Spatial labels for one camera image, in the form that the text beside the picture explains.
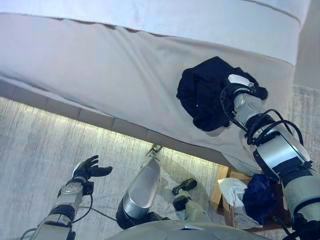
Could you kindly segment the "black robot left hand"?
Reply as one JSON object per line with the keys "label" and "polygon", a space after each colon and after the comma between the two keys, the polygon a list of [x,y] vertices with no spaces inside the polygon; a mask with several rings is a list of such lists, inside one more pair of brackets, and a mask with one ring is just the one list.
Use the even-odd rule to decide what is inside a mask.
{"label": "black robot left hand", "polygon": [[80,182],[84,184],[88,182],[91,177],[105,177],[112,172],[112,166],[100,167],[98,162],[99,156],[94,155],[79,163],[72,173],[70,182]]}

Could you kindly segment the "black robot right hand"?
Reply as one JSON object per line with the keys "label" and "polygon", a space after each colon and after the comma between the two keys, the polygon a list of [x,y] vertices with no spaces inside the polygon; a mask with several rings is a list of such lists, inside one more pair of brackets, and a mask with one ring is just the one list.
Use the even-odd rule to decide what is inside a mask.
{"label": "black robot right hand", "polygon": [[268,97],[268,91],[251,75],[242,76],[240,74],[229,74],[224,80],[224,88],[222,90],[229,98],[235,98],[237,95],[247,93],[261,100]]}

